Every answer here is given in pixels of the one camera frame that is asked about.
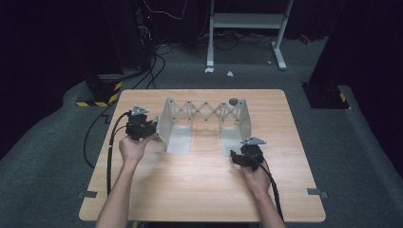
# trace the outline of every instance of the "wrist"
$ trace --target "wrist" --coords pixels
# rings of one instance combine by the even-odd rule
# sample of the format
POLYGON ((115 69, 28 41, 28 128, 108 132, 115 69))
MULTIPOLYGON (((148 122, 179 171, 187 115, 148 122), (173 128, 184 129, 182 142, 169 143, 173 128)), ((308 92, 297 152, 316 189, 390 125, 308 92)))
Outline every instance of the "wrist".
POLYGON ((122 169, 127 170, 127 171, 132 171, 134 172, 136 170, 138 162, 127 162, 124 161, 124 164, 122 166, 122 169))
POLYGON ((255 198, 255 201, 257 202, 266 202, 268 200, 271 200, 270 195, 267 191, 254 191, 253 196, 255 198))

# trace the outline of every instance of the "wooden tabletop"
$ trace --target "wooden tabletop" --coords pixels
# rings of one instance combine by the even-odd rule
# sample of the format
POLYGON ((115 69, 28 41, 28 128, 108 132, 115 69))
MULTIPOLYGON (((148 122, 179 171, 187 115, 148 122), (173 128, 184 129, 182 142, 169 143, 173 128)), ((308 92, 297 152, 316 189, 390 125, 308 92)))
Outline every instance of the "wooden tabletop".
MULTIPOLYGON (((231 98, 245 99, 252 136, 267 141, 260 148, 278 185, 285 221, 321 222, 326 215, 302 148, 285 94, 277 89, 167 89, 122 92, 106 135, 80 218, 96 220, 106 201, 106 157, 109 136, 118 117, 134 105, 149 109, 148 120, 163 112, 167 97, 177 104, 192 101, 219 105, 231 98)), ((221 153, 218 121, 195 120, 189 153, 165 153, 163 142, 150 142, 137 167, 131 188, 129 220, 139 221, 259 221, 252 196, 240 168, 221 153)), ((121 130, 113 146, 112 183, 122 166, 118 148, 121 130)), ((273 199, 272 189, 269 193, 273 199)))

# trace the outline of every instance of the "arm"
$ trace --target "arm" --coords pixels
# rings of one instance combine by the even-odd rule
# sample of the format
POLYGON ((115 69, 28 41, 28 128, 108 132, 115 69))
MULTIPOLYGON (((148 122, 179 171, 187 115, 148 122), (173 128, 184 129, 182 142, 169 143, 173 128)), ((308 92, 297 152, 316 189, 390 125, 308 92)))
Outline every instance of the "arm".
MULTIPOLYGON (((265 162, 262 165, 269 170, 265 162)), ((263 227, 285 228, 285 224, 281 220, 276 206, 268 193, 271 182, 266 173, 260 167, 255 172, 251 168, 246 167, 241 167, 241 170, 255 199, 263 227)))
POLYGON ((145 146, 152 138, 153 136, 150 136, 136 142, 126 136, 119 142, 124 164, 98 217, 97 228, 126 227, 134 171, 143 158, 145 146))

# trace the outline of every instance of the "hand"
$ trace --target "hand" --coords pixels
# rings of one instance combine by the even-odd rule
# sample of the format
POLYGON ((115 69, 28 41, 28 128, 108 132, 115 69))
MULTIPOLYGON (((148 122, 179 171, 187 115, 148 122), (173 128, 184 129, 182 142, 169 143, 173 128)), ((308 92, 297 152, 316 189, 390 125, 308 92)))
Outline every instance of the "hand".
POLYGON ((154 139, 154 137, 154 135, 151 135, 139 142, 134 141, 130 136, 123 137, 119 142, 119 149, 124 159, 124 165, 137 166, 139 161, 143 158, 145 146, 154 139))
MULTIPOLYGON (((263 162, 261 165, 266 168, 267 171, 269 171, 269 167, 267 167, 266 162, 263 162)), ((271 182, 263 169, 261 167, 258 167, 258 169, 255 171, 252 171, 252 168, 246 167, 241 167, 240 169, 242 170, 243 176, 246 179, 246 183, 248 184, 248 187, 253 193, 255 199, 260 200, 261 198, 268 198, 268 190, 271 182)))

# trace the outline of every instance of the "yellow and black hazard tape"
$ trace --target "yellow and black hazard tape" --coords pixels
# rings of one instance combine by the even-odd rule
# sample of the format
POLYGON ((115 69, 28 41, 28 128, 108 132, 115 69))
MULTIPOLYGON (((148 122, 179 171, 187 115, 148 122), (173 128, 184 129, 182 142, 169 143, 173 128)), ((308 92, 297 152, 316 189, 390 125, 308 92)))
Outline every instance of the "yellow and black hazard tape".
POLYGON ((113 94, 107 101, 77 101, 78 106, 109 106, 116 102, 119 95, 119 89, 122 87, 122 82, 115 85, 113 94))

